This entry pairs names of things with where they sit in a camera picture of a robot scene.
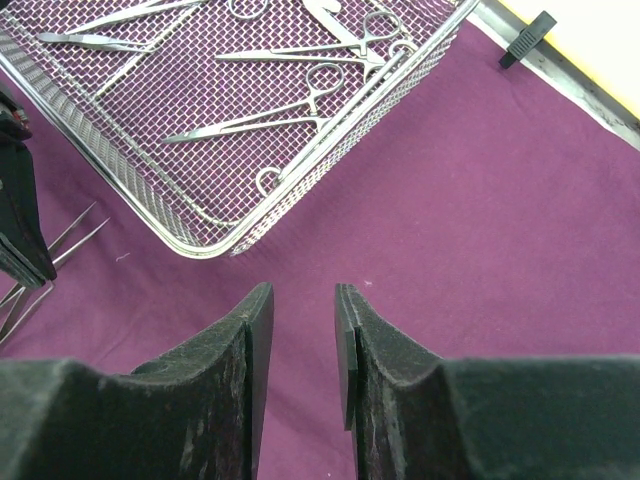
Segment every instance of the black plastic clip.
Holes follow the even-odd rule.
[[[543,11],[536,19],[520,32],[511,45],[507,48],[507,53],[500,59],[500,66],[509,68],[516,62],[522,60],[536,45],[538,45],[547,33],[558,23],[546,11]]]

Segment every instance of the white surface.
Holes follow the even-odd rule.
[[[557,50],[640,118],[640,0],[501,0],[524,22],[542,10]]]

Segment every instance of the metal edge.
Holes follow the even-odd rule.
[[[506,48],[526,26],[524,21],[499,0],[482,0],[469,21],[501,48]],[[554,46],[543,41],[520,63],[571,100],[603,128],[640,150],[640,118]]]
[[[0,54],[0,68],[16,84],[16,86],[31,100],[42,115],[62,133],[65,138],[85,157],[87,163],[115,190],[118,195],[131,207],[140,219],[174,252],[190,258],[200,258],[190,251],[191,246],[178,240],[164,225],[162,225],[151,212],[129,191],[128,188],[106,168],[87,143],[80,139],[67,124],[67,122],[55,112],[47,102],[22,76],[22,74]]]

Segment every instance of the surgical instrument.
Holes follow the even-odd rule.
[[[389,19],[394,24],[394,29],[391,33],[384,35],[375,35],[371,32],[371,21],[375,18]],[[292,62],[292,61],[315,61],[315,62],[331,62],[331,63],[359,63],[364,67],[365,78],[369,77],[369,74],[373,70],[377,70],[385,64],[385,60],[371,61],[368,58],[370,51],[369,44],[374,42],[380,42],[383,40],[389,40],[397,37],[401,33],[400,19],[392,12],[372,12],[364,17],[363,20],[364,36],[361,39],[356,39],[353,42],[343,42],[332,45],[319,45],[315,47],[293,47],[293,48],[274,48],[267,50],[248,50],[244,52],[226,53],[216,55],[216,60],[226,61],[280,61],[280,62]],[[310,55],[299,55],[301,53],[311,52],[326,52],[329,50],[337,50],[340,48],[357,49],[355,50],[356,58],[352,57],[321,57]]]
[[[394,42],[389,47],[389,57],[390,57],[389,61],[385,63],[382,68],[377,70],[371,76],[368,82],[358,91],[356,95],[353,96],[353,98],[351,98],[351,100],[349,100],[349,103],[345,105],[344,109],[341,112],[344,112],[345,110],[350,111],[353,107],[360,104],[363,101],[363,99],[365,99],[367,96],[370,95],[372,90],[374,90],[377,86],[380,85],[380,82],[383,79],[388,78],[388,76],[393,71],[393,69],[397,67],[398,63],[406,55],[406,50],[409,50],[411,53],[415,53],[417,49],[418,47],[413,42],[409,42],[407,40],[398,40]],[[342,116],[341,112],[338,112],[331,119],[329,124],[326,125],[325,127],[326,129],[331,130],[336,126],[336,124],[344,120],[344,117]],[[310,150],[314,150],[317,147],[318,145],[314,145],[313,142],[310,142],[305,148],[307,148],[310,151]],[[277,187],[278,185],[280,185],[280,183],[284,181],[284,179],[287,176],[291,175],[293,171],[296,168],[298,168],[298,166],[300,165],[301,161],[304,158],[305,158],[305,152],[303,151],[300,153],[299,156],[294,158],[289,164],[287,164],[283,168],[272,166],[272,167],[266,167],[260,170],[256,175],[255,184],[258,191],[262,194],[262,196],[266,197],[268,194],[268,192],[266,191],[266,189],[262,184],[262,180],[267,174],[276,175],[276,177],[273,180],[273,186]]]
[[[329,68],[338,73],[338,80],[329,88],[319,88],[314,84],[313,75],[321,69]],[[181,143],[181,142],[193,142],[198,140],[205,140],[208,138],[220,137],[224,135],[230,135],[233,133],[249,132],[253,130],[259,130],[263,128],[278,127],[283,125],[294,125],[298,123],[315,123],[318,130],[322,128],[331,120],[331,118],[323,118],[318,115],[318,107],[316,101],[325,95],[336,92],[344,86],[344,71],[339,65],[335,63],[321,63],[311,68],[307,72],[306,76],[307,88],[309,89],[309,96],[289,105],[274,108],[267,112],[249,115],[247,117],[239,118],[236,120],[229,120],[208,127],[198,128],[188,133],[180,135],[174,135],[172,137],[165,138],[164,143]],[[297,117],[284,120],[276,120],[272,122],[263,123],[249,123],[256,120],[260,120],[271,115],[293,110],[295,108],[309,106],[309,115],[305,117]]]
[[[313,18],[326,28],[329,33],[336,37],[342,43],[357,42],[358,38],[346,29],[332,14],[340,13],[342,5],[338,0],[302,0],[304,8],[313,16]],[[358,48],[352,48],[351,51],[358,54]],[[382,57],[373,50],[367,53],[367,60],[372,63],[383,62]]]
[[[384,4],[384,0],[369,0],[369,3],[371,3],[374,7],[376,7],[377,10],[380,10],[381,12],[393,12]],[[411,35],[411,32],[404,24],[400,26],[400,31],[402,32],[402,36],[405,38],[405,40],[413,41],[413,35]]]
[[[100,225],[94,228],[87,235],[82,237],[78,242],[71,246],[68,250],[58,255],[58,252],[64,246],[66,240],[70,235],[78,228],[78,225],[82,219],[89,213],[92,204],[87,208],[62,234],[51,244],[48,249],[49,255],[55,256],[53,260],[53,266],[59,270],[62,266],[73,257],[76,252],[86,244],[102,227],[104,227],[109,219],[107,218]],[[4,322],[0,321],[0,348],[8,341],[9,337],[15,333],[20,325],[27,321],[38,310],[45,298],[53,291],[55,284],[53,281],[49,282],[49,287],[41,293],[31,304],[27,307],[30,298],[37,292],[37,290],[25,288],[20,284],[16,284],[3,298],[0,300],[0,318],[6,314]]]
[[[236,5],[236,0],[229,0],[227,5],[229,6],[229,13],[231,13],[231,16],[237,18],[238,20],[255,20],[258,17],[261,17],[264,12],[267,11],[267,9],[269,8],[269,0],[263,0],[262,1],[262,7],[260,7],[256,12],[249,14],[249,15],[242,15],[240,13],[238,13],[235,9],[235,5]]]
[[[165,3],[164,5],[158,5],[158,3],[162,1],[163,0],[147,0],[146,2],[143,2],[139,5],[125,8],[110,15],[98,18],[92,22],[80,25],[79,27],[68,30],[65,33],[68,35],[72,35],[74,33],[82,33],[88,30],[115,25],[118,23],[124,23],[135,20],[136,18],[146,17],[148,15],[154,15],[156,13],[172,10],[174,8],[183,8],[189,7],[191,5],[197,5],[207,2],[208,0],[180,0],[177,2]]]
[[[44,43],[65,43],[90,50],[103,50],[111,52],[153,53],[155,49],[135,48],[148,47],[149,43],[130,42],[118,40],[104,35],[93,34],[66,34],[66,33],[39,33],[38,40]]]

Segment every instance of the tweezers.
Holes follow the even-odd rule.
[[[155,49],[135,48],[148,47],[149,43],[130,42],[128,40],[118,40],[117,38],[105,35],[93,34],[68,34],[68,33],[39,33],[38,40],[45,43],[66,43],[91,50],[106,50],[110,52],[134,52],[153,53]]]
[[[112,13],[110,15],[106,15],[104,17],[98,18],[93,22],[85,23],[84,25],[80,25],[79,27],[73,28],[67,32],[66,34],[72,35],[74,33],[82,33],[87,30],[93,30],[95,28],[106,27],[109,25],[115,25],[117,23],[124,23],[130,20],[135,20],[136,18],[146,17],[148,15],[154,15],[156,13],[164,12],[166,10],[171,10],[174,8],[183,8],[188,7],[190,5],[196,5],[198,3],[204,3],[208,0],[180,0],[178,2],[165,3],[164,5],[158,5],[158,3],[164,0],[148,0],[146,2],[142,2],[139,5],[135,5],[133,7],[125,8],[118,12]]]
[[[62,232],[62,234],[49,247],[49,254],[51,256],[56,256],[56,259],[53,261],[53,265],[56,269],[62,268],[62,266],[71,257],[73,257],[73,255],[85,243],[87,243],[89,239],[91,239],[96,233],[98,233],[98,231],[109,221],[109,219],[105,220],[91,232],[81,238],[66,252],[57,255],[58,252],[62,249],[63,244],[77,229],[82,219],[87,216],[94,205],[95,203],[87,208],[64,232]],[[31,305],[29,305],[28,307],[27,304],[29,303],[30,298],[36,293],[37,290],[25,288],[20,284],[16,284],[9,291],[9,293],[7,293],[4,298],[2,298],[2,300],[0,300],[0,318],[8,312],[8,316],[6,317],[5,321],[0,321],[0,348],[3,347],[3,345],[8,341],[9,337],[18,329],[18,327],[20,327],[23,322],[33,316],[33,314],[38,310],[45,298],[47,298],[47,296],[53,291],[54,287],[55,285],[53,281],[50,282],[49,288],[47,288],[47,290],[41,293],[38,298],[31,302]]]

